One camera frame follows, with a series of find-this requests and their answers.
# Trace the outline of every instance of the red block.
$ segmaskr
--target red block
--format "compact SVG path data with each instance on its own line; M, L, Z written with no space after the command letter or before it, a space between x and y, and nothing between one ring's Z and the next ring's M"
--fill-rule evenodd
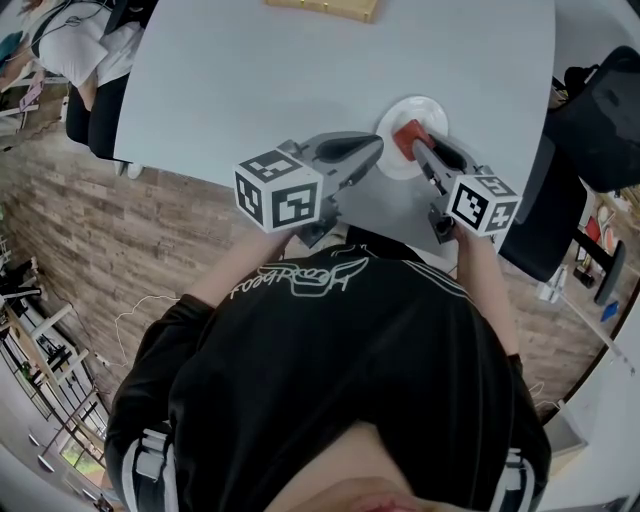
M436 142L431 138L431 135L415 119L405 124L393 136L396 145L409 162L415 162L416 160L413 154L413 142L416 139L424 142L429 149L436 147Z
M594 242L597 243L600 240L600 226L598 226L596 219L594 219L593 217L589 219L585 231L587 232L587 236Z

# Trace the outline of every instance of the chair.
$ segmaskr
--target chair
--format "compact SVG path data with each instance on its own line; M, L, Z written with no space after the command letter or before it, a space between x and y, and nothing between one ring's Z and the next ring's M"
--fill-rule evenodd
M104 31L105 35L111 34L131 21L138 21L143 28L146 28L158 0L115 0L114 3Z
M586 202L582 178L597 192L640 183L640 56L614 50L582 93L549 112L523 204L500 253L547 282L576 240L604 269L595 298L606 304L625 258L613 256L578 230Z

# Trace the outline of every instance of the white plate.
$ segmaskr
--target white plate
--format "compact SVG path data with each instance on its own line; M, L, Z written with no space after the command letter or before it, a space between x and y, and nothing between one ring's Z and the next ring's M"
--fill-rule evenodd
M395 104L378 125L377 134L384 140L384 153L378 161L383 174L393 180L410 180L422 175L418 162L409 162L398 149L393 135L412 119L427 132L449 135L449 120L440 104L426 96L412 96Z

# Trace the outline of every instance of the white table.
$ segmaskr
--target white table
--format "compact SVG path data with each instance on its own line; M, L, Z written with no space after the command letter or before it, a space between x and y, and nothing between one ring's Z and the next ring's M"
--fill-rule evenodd
M551 84L553 0L380 0L375 24L261 0L160 0L138 52L115 156L226 186L287 139L374 131L399 99L436 99L450 134L522 192ZM374 169L344 220L450 259L435 190Z

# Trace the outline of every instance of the window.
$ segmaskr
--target window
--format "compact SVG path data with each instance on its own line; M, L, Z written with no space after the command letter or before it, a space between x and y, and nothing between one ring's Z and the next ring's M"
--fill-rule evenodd
M100 487L105 472L104 454L77 428L73 430L73 436L64 445L60 455L86 479Z
M42 414L45 420L49 419L51 416L51 410L49 405L42 400L42 398L37 394L34 385L32 382L28 381L25 373L26 371L21 368L22 363L26 360L26 358L18 351L18 347L11 339L11 344L13 345L13 350L10 348L11 345L8 342L8 339L5 339L0 347L0 352L2 353L2 357L4 358L7 366L13 376L16 378L24 392L27 394L29 399L33 402L33 405L36 406L36 409ZM16 352L22 357L22 361L16 356Z

